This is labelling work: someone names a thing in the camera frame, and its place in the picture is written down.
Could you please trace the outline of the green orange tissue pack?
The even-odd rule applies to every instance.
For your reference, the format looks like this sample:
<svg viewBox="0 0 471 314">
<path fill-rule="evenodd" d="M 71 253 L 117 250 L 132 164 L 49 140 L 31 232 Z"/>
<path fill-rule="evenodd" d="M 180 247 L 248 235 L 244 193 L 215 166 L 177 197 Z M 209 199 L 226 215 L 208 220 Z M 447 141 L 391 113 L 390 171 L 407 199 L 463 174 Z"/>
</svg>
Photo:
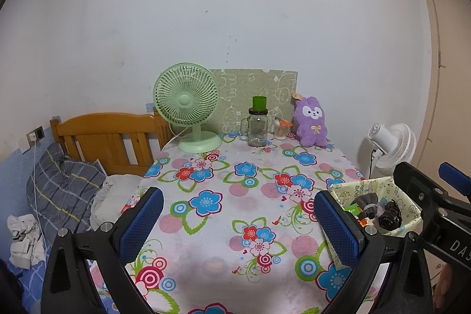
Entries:
<svg viewBox="0 0 471 314">
<path fill-rule="evenodd" d="M 351 213 L 362 227 L 368 225 L 368 216 L 357 203 L 354 203 L 350 206 L 345 206 L 344 210 Z"/>
</svg>

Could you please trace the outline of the black plastic bag bundle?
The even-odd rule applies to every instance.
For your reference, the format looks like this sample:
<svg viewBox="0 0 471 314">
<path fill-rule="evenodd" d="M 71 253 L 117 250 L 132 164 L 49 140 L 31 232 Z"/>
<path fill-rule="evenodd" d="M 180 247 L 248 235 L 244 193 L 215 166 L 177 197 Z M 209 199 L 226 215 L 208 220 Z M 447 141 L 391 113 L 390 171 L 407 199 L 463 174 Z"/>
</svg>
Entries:
<svg viewBox="0 0 471 314">
<path fill-rule="evenodd" d="M 398 229 L 402 225 L 402 212 L 395 200 L 389 201 L 384 206 L 384 212 L 378 217 L 378 224 L 388 231 Z"/>
</svg>

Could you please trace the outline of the grey drawstring pouch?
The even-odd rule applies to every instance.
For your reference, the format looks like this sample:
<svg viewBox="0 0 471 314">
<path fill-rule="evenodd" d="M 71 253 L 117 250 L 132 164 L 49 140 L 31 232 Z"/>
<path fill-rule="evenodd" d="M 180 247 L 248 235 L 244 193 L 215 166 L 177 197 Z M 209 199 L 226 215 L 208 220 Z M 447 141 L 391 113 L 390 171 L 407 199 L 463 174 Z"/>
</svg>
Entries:
<svg viewBox="0 0 471 314">
<path fill-rule="evenodd" d="M 359 195 L 355 200 L 369 219 L 374 219 L 378 213 L 378 195 L 375 192 Z"/>
</svg>

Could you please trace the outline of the yellow patterned storage box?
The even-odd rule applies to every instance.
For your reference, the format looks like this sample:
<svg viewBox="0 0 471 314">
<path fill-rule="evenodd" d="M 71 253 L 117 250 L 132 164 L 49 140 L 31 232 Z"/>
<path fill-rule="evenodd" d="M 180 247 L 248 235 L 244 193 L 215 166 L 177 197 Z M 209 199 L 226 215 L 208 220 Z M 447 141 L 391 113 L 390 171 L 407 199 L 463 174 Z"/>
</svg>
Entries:
<svg viewBox="0 0 471 314">
<path fill-rule="evenodd" d="M 392 177 L 335 184 L 328 188 L 342 208 L 383 235 L 403 237 L 422 222 L 421 209 Z"/>
</svg>

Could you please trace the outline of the crumpled white cloth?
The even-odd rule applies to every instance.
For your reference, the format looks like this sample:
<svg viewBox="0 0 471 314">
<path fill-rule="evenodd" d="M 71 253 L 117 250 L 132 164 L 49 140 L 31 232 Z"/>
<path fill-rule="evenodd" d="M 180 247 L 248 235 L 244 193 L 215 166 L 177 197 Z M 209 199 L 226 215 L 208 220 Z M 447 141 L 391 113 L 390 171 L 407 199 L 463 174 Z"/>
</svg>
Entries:
<svg viewBox="0 0 471 314">
<path fill-rule="evenodd" d="M 20 269 L 31 269 L 46 260 L 42 230 L 33 214 L 10 215 L 7 217 L 7 228 L 12 235 L 11 264 Z"/>
</svg>

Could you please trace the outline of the white standing fan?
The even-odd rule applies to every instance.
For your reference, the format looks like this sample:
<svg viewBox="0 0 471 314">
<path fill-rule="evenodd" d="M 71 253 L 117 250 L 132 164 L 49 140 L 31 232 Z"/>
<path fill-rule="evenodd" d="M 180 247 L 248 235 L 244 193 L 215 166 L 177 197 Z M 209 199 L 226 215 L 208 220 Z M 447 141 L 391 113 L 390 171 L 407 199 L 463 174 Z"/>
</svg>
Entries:
<svg viewBox="0 0 471 314">
<path fill-rule="evenodd" d="M 399 163 L 412 161 L 417 148 L 416 135 L 404 123 L 389 127 L 375 123 L 367 137 L 374 146 L 370 156 L 369 176 L 375 171 L 384 176 L 392 176 Z"/>
</svg>

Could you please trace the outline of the grey plaid pillow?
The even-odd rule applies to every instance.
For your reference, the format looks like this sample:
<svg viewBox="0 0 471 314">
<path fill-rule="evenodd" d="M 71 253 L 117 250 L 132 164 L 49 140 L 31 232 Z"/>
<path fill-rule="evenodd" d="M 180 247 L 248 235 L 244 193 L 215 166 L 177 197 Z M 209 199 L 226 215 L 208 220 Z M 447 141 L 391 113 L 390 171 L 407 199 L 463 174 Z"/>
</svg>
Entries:
<svg viewBox="0 0 471 314">
<path fill-rule="evenodd" d="M 90 230 L 91 206 L 105 179 L 98 164 L 72 159 L 59 143 L 46 149 L 29 176 L 26 197 L 48 243 L 61 228 Z"/>
</svg>

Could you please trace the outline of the white bedding heap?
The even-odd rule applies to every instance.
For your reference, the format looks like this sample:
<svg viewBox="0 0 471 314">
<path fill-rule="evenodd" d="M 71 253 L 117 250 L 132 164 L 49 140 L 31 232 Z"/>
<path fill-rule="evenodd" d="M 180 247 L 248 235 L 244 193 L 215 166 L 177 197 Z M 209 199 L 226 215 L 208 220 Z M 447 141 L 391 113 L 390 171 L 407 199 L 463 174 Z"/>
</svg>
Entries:
<svg viewBox="0 0 471 314">
<path fill-rule="evenodd" d="M 138 175 L 110 175 L 93 199 L 90 224 L 97 230 L 104 222 L 116 222 L 121 209 L 138 189 L 142 178 Z"/>
</svg>

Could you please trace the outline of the floral tablecloth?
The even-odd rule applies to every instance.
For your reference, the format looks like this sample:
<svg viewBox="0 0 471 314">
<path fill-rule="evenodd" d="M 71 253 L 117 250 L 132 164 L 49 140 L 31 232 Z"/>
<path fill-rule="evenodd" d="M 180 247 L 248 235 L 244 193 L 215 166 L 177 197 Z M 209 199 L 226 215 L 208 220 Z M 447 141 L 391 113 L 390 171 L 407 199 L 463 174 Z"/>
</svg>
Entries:
<svg viewBox="0 0 471 314">
<path fill-rule="evenodd" d="M 141 178 L 121 213 L 148 187 L 164 208 L 126 269 L 156 313 L 320 313 L 348 277 L 314 216 L 314 195 L 362 178 L 332 144 L 231 133 L 210 152 L 169 146 Z"/>
</svg>

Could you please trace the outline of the purple plush bunny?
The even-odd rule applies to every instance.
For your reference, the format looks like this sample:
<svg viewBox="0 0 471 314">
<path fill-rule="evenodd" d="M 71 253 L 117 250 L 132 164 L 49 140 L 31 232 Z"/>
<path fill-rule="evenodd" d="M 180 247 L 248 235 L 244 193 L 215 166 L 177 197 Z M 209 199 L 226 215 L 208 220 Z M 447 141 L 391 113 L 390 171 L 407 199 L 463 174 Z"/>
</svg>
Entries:
<svg viewBox="0 0 471 314">
<path fill-rule="evenodd" d="M 295 100 L 294 120 L 300 144 L 303 147 L 325 147 L 328 130 L 320 102 L 315 97 L 302 97 L 295 92 L 292 97 Z"/>
</svg>

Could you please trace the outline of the small jar with orange lid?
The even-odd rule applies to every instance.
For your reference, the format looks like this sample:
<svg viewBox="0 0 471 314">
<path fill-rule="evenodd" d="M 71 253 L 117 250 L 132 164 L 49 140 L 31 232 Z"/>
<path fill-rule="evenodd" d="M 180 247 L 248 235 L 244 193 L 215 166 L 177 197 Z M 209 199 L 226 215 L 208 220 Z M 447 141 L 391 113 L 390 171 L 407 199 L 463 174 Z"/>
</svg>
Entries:
<svg viewBox="0 0 471 314">
<path fill-rule="evenodd" d="M 284 119 L 275 119 L 273 135 L 275 139 L 284 140 L 291 133 L 292 123 Z"/>
</svg>

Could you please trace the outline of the glass jar with green lid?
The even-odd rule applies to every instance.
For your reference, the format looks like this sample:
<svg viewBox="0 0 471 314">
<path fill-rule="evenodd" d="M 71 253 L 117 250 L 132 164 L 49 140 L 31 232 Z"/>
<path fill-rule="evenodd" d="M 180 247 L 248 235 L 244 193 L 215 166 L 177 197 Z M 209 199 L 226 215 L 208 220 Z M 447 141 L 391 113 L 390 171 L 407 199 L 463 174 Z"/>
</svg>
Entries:
<svg viewBox="0 0 471 314">
<path fill-rule="evenodd" d="M 252 97 L 248 115 L 240 121 L 240 134 L 250 147 L 264 147 L 268 134 L 267 97 Z"/>
</svg>

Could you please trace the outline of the beige door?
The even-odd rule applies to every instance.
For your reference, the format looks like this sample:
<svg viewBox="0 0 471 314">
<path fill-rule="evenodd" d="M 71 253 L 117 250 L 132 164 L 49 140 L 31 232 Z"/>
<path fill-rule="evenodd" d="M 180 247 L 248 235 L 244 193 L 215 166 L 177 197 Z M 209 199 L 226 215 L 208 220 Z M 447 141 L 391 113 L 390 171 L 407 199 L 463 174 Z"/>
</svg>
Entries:
<svg viewBox="0 0 471 314">
<path fill-rule="evenodd" d="M 465 197 L 440 179 L 449 162 L 470 174 L 470 0 L 426 0 L 431 78 L 425 120 L 413 165 L 451 196 Z"/>
</svg>

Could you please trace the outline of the green patterned cardboard panel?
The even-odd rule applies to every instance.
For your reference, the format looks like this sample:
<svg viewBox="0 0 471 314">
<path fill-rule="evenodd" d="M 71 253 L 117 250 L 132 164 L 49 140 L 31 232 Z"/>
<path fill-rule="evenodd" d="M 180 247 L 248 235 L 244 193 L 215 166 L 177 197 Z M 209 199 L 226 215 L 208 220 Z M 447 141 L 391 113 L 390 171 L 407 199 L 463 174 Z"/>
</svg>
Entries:
<svg viewBox="0 0 471 314">
<path fill-rule="evenodd" d="M 214 69 L 212 75 L 219 87 L 216 111 L 204 127 L 216 133 L 240 130 L 240 123 L 252 107 L 252 98 L 267 98 L 268 125 L 275 118 L 292 120 L 294 105 L 291 94 L 296 90 L 295 71 L 262 69 Z"/>
</svg>

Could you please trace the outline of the green desk fan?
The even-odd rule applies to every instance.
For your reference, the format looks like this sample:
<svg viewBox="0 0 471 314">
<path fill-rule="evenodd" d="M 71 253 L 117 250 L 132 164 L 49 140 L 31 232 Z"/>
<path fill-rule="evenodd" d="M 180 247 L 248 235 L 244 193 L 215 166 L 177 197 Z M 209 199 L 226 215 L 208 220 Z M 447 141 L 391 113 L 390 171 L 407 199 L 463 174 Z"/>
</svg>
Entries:
<svg viewBox="0 0 471 314">
<path fill-rule="evenodd" d="M 221 138 L 202 129 L 219 102 L 219 88 L 208 69 L 186 62 L 167 68 L 154 84 L 153 101 L 159 115 L 168 123 L 190 130 L 178 140 L 181 151 L 196 154 L 220 147 Z"/>
</svg>

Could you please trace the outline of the wall power socket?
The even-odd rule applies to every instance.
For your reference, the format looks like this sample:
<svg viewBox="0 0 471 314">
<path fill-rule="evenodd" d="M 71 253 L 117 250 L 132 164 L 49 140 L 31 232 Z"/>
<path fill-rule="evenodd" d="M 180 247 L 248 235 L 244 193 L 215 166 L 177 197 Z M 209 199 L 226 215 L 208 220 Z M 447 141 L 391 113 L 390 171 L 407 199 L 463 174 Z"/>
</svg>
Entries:
<svg viewBox="0 0 471 314">
<path fill-rule="evenodd" d="M 45 132 L 42 126 L 35 128 L 26 135 L 29 146 L 34 146 L 45 138 Z"/>
</svg>

